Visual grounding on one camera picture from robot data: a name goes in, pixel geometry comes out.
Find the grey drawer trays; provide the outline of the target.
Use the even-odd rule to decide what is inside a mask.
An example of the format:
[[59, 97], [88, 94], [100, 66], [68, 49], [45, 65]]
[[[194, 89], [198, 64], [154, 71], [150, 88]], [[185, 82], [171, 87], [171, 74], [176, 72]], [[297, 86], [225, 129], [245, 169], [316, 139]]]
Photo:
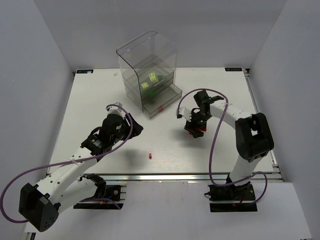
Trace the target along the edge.
[[149, 118], [182, 97], [172, 68], [122, 68], [121, 75], [126, 96]]

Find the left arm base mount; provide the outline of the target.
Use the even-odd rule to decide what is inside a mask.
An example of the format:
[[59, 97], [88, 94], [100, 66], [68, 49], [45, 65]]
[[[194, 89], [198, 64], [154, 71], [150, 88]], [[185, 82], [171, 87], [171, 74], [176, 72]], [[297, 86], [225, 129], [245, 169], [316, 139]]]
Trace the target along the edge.
[[126, 185], [107, 183], [101, 176], [90, 174], [81, 176], [79, 183], [89, 180], [94, 193], [73, 206], [77, 210], [121, 210], [126, 199]]

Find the red white green lego stack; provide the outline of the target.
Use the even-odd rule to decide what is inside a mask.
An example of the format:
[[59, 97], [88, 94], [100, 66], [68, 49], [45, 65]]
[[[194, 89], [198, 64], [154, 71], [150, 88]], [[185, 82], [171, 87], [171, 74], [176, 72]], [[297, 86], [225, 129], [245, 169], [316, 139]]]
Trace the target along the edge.
[[203, 137], [204, 133], [207, 131], [206, 128], [201, 129], [201, 128], [193, 128], [191, 130], [189, 130], [189, 134], [192, 135], [194, 138], [199, 138], [199, 137]]

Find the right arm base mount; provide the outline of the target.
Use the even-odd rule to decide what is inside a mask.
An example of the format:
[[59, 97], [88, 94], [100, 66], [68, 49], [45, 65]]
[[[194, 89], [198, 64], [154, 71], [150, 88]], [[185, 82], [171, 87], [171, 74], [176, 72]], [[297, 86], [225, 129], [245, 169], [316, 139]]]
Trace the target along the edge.
[[211, 213], [257, 212], [256, 195], [251, 182], [242, 186], [208, 186], [204, 194], [209, 199]]

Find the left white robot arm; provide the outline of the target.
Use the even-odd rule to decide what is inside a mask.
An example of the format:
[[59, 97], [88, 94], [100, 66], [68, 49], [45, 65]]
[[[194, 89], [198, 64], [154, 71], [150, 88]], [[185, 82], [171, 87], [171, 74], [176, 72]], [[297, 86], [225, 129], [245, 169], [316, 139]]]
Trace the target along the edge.
[[103, 198], [107, 191], [104, 179], [94, 173], [83, 173], [119, 141], [132, 139], [143, 129], [129, 113], [109, 113], [102, 125], [94, 128], [81, 143], [70, 164], [63, 164], [35, 185], [27, 183], [22, 187], [19, 213], [39, 232], [44, 232], [69, 207], [85, 199]]

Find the clear acrylic cover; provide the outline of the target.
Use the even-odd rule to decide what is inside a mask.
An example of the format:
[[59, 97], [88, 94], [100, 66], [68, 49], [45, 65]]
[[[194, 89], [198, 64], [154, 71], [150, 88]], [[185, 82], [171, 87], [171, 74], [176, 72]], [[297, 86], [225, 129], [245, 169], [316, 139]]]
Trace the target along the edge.
[[176, 46], [154, 30], [147, 31], [116, 49], [121, 69], [159, 66], [172, 68], [176, 77]]

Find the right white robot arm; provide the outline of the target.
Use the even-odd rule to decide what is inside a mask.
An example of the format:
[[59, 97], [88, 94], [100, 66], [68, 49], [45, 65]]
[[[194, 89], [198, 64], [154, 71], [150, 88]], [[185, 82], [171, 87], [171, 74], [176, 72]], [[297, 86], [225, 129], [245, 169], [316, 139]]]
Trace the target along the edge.
[[227, 96], [221, 92], [217, 92], [216, 96], [209, 96], [209, 91], [208, 88], [193, 90], [197, 107], [189, 110], [178, 106], [176, 116], [179, 119], [185, 118], [184, 129], [195, 139], [204, 136], [207, 122], [212, 117], [219, 120], [216, 132], [220, 130], [222, 123], [235, 130], [238, 158], [223, 186], [244, 186], [254, 176], [254, 170], [261, 159], [274, 149], [267, 118], [261, 112], [253, 114], [231, 105]]

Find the yellow lego brick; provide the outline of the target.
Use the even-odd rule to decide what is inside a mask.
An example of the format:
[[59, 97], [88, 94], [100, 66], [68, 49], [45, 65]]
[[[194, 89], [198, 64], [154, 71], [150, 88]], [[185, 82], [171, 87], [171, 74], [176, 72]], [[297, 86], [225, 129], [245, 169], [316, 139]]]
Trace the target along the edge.
[[152, 83], [157, 83], [159, 81], [158, 76], [154, 72], [149, 73], [148, 77]]
[[148, 87], [149, 87], [149, 85], [148, 85], [148, 83], [147, 82], [143, 82], [142, 84], [141, 84], [141, 87], [142, 87], [142, 89], [147, 89]]

